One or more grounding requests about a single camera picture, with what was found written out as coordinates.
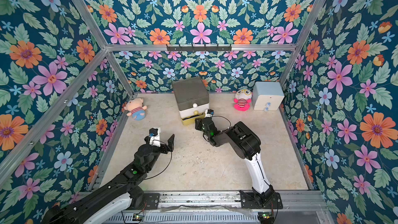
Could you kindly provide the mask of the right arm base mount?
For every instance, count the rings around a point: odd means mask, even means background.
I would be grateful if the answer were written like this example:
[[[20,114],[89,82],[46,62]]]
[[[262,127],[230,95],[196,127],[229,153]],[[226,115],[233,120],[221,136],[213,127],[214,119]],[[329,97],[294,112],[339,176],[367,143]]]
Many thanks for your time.
[[[241,208],[250,209],[283,209],[282,199],[280,194],[274,190],[269,189],[262,194],[251,191],[239,191]]]

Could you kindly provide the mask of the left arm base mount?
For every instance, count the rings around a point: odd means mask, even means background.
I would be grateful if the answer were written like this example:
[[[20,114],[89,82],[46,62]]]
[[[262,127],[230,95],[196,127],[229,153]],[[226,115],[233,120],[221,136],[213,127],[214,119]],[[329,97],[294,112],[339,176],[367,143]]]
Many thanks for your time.
[[[128,194],[132,202],[126,210],[153,210],[160,203],[159,193],[143,191],[140,186],[129,189]]]

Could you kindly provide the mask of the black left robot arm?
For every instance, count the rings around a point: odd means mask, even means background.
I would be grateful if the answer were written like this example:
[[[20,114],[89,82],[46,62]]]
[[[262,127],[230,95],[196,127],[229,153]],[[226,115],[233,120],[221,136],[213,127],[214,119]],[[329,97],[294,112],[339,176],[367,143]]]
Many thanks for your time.
[[[139,184],[147,179],[160,154],[172,153],[175,135],[160,145],[141,145],[134,160],[111,181],[81,200],[61,208],[49,209],[43,224],[102,224],[130,207],[139,209],[144,204],[144,192]]]

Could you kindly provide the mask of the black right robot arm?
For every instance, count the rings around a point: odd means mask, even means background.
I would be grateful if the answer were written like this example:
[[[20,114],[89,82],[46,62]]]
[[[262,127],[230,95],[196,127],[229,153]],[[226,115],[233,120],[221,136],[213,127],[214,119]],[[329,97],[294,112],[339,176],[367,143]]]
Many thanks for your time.
[[[268,181],[261,160],[261,141],[243,122],[219,131],[212,118],[195,120],[195,129],[202,131],[203,137],[214,147],[230,144],[235,153],[244,160],[251,180],[254,201],[259,207],[265,207],[275,191]]]

